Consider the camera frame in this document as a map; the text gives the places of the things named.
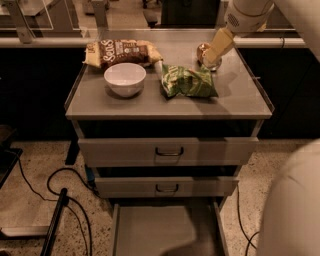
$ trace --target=bowl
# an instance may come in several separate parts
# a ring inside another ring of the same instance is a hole
[[[121,97],[132,97],[144,87],[146,70],[134,63],[120,63],[104,72],[108,87]]]

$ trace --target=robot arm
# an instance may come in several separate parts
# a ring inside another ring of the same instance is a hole
[[[234,36],[263,31],[274,3],[290,21],[320,61],[320,1],[318,0],[230,0],[225,13],[226,27],[217,31],[210,48],[202,55],[208,68],[233,47]]]

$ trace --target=green chip bag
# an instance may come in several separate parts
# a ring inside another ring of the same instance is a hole
[[[204,65],[199,71],[182,66],[162,64],[162,86],[168,97],[218,97],[211,71]]]

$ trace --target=closed drawer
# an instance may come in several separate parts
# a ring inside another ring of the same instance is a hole
[[[79,139],[89,167],[244,165],[257,138]]]
[[[103,198],[225,197],[238,181],[233,177],[96,178]]]
[[[111,256],[227,256],[218,205],[204,198],[116,203]]]

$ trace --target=power cord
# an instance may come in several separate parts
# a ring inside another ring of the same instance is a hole
[[[249,251],[249,247],[250,245],[254,248],[257,249],[257,247],[252,243],[252,239],[259,234],[259,232],[254,233],[251,238],[248,237],[248,235],[246,234],[246,232],[244,231],[244,228],[242,226],[242,221],[241,221],[241,215],[240,215],[240,190],[239,190],[239,185],[237,185],[237,211],[238,211],[238,220],[239,220],[239,225],[241,228],[241,231],[243,233],[243,235],[245,236],[245,238],[248,241],[247,247],[246,247],[246,256],[248,255],[248,251]]]
[[[15,153],[15,152],[13,152],[13,151],[11,151],[11,150],[8,150],[8,149],[6,149],[5,152],[11,153],[11,154],[13,154],[13,155],[15,155],[15,156],[17,157],[21,175],[22,175],[23,179],[25,180],[25,182],[27,183],[27,185],[28,185],[28,187],[30,188],[30,190],[31,190],[34,194],[38,195],[43,201],[57,202],[57,200],[47,199],[47,198],[43,197],[39,192],[37,192],[37,191],[35,191],[35,190],[33,189],[32,185],[30,184],[30,182],[28,181],[28,179],[26,178],[26,176],[25,176],[25,174],[24,174],[24,171],[23,171],[23,168],[22,168],[22,164],[21,164],[21,160],[20,160],[20,156],[19,156],[17,153]],[[75,169],[69,168],[69,167],[60,168],[60,169],[56,170],[55,172],[53,172],[53,173],[49,176],[49,178],[48,178],[48,180],[47,180],[47,188],[48,188],[48,190],[49,190],[52,194],[59,196],[59,193],[53,191],[52,188],[50,187],[50,181],[51,181],[51,179],[52,179],[57,173],[59,173],[59,172],[61,172],[61,171],[71,171],[71,172],[75,173],[75,174],[78,176],[78,178],[81,180],[82,184],[83,184],[87,189],[89,189],[95,196],[99,197],[97,191],[95,191],[94,189],[90,188],[90,187],[85,183],[85,181],[82,179],[82,177],[80,176],[80,174],[79,174]],[[76,199],[74,199],[74,198],[72,198],[72,197],[70,197],[70,196],[68,196],[68,198],[69,198],[69,200],[71,200],[72,202],[74,202],[75,204],[78,205],[78,207],[81,209],[81,211],[82,211],[82,213],[83,213],[83,215],[84,215],[84,217],[85,217],[85,219],[86,219],[87,226],[88,226],[88,233],[89,233],[89,251],[88,251],[88,244],[87,244],[87,241],[86,241],[86,238],[85,238],[85,234],[84,234],[84,231],[83,231],[83,228],[82,228],[82,225],[81,225],[81,221],[80,221],[79,217],[77,216],[77,214],[75,213],[75,211],[72,210],[72,208],[70,208],[69,206],[67,206],[67,208],[74,214],[74,216],[76,217],[76,219],[77,219],[77,221],[78,221],[78,223],[79,223],[80,230],[81,230],[81,234],[82,234],[82,236],[83,236],[84,243],[85,243],[86,255],[92,256],[92,232],[91,232],[91,226],[90,226],[90,221],[89,221],[88,215],[87,215],[85,209],[83,208],[83,206],[82,206]]]

